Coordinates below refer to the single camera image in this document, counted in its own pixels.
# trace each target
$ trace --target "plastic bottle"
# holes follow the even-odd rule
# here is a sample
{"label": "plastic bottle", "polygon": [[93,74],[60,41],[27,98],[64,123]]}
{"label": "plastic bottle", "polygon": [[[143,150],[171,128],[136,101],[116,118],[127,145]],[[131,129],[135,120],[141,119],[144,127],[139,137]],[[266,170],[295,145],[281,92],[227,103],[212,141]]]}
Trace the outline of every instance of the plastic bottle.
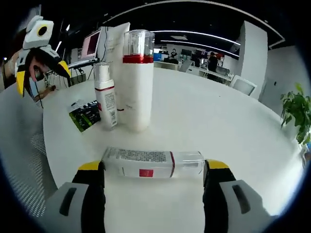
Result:
{"label": "plastic bottle", "polygon": [[94,87],[101,124],[106,130],[112,130],[117,124],[115,85],[109,75],[109,64],[94,64]]}
{"label": "plastic bottle", "polygon": [[198,151],[140,151],[108,147],[102,157],[110,174],[148,178],[195,178],[203,171]]}
{"label": "plastic bottle", "polygon": [[126,125],[140,132],[150,124],[155,34],[134,30],[124,34],[122,100]]}

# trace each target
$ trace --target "white table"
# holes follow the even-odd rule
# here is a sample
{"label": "white table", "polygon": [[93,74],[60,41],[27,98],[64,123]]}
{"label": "white table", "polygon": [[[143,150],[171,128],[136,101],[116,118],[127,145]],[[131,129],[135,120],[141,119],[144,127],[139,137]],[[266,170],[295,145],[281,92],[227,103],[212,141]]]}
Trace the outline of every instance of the white table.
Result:
{"label": "white table", "polygon": [[[279,213],[299,179],[295,172],[284,180],[288,167],[298,162],[293,162],[296,147],[280,130],[279,116],[223,84],[155,68],[151,125],[142,133],[124,126],[106,132],[97,124],[80,133],[67,111],[78,99],[95,99],[92,81],[57,91],[44,101],[46,151],[58,187],[71,181],[81,164],[101,159],[107,146],[198,150],[227,163],[237,179],[262,196],[271,214]],[[201,178],[107,178],[107,232],[203,232]],[[120,226],[113,218],[125,222]]]}

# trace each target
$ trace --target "computer monitor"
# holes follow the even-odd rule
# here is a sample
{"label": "computer monitor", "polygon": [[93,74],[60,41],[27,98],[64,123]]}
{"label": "computer monitor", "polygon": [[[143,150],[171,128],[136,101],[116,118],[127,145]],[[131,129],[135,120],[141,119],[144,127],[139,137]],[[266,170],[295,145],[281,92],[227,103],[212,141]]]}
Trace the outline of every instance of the computer monitor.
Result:
{"label": "computer monitor", "polygon": [[81,59],[89,59],[96,56],[98,41],[100,37],[101,30],[97,30],[96,32],[88,35],[84,41],[81,52]]}
{"label": "computer monitor", "polygon": [[181,54],[182,55],[186,55],[186,56],[191,56],[192,55],[192,51],[191,50],[181,50]]}

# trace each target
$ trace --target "white bottle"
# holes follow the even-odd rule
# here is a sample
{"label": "white bottle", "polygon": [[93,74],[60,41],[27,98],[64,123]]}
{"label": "white bottle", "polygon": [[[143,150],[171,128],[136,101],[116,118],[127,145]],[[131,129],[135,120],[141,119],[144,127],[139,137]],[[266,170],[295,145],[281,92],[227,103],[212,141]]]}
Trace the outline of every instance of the white bottle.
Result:
{"label": "white bottle", "polygon": [[94,87],[101,124],[106,130],[112,130],[117,124],[117,106],[115,85],[109,75],[109,64],[94,64]]}
{"label": "white bottle", "polygon": [[150,124],[153,89],[154,33],[134,30],[124,34],[122,100],[127,127],[136,132]]}

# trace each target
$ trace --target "red label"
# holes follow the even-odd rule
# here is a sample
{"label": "red label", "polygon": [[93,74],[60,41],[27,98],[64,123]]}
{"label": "red label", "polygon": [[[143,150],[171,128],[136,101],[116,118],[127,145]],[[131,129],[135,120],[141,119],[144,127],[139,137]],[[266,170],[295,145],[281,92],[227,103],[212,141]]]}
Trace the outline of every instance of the red label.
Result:
{"label": "red label", "polygon": [[101,103],[97,102],[97,106],[98,106],[98,109],[102,111],[102,105],[101,105]]}
{"label": "red label", "polygon": [[139,177],[153,177],[154,171],[152,169],[139,169]]}
{"label": "red label", "polygon": [[142,55],[142,54],[123,56],[123,63],[147,64],[147,63],[153,63],[153,62],[154,62],[153,56]]}

